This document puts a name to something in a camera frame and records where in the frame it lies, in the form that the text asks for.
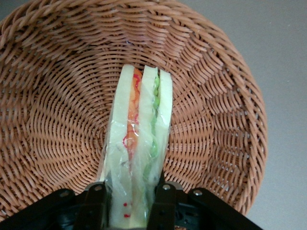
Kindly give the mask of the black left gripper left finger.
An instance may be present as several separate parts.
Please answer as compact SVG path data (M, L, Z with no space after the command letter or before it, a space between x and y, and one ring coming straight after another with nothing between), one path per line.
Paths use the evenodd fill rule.
M107 191L104 182L91 184L79 211L80 230L105 230L107 228Z

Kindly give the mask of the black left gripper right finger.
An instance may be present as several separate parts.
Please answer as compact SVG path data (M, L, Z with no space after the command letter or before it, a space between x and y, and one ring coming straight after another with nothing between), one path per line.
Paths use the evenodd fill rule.
M146 227L147 230L175 229L176 193L175 186L165 181L164 171L162 171L159 183L155 188L155 197Z

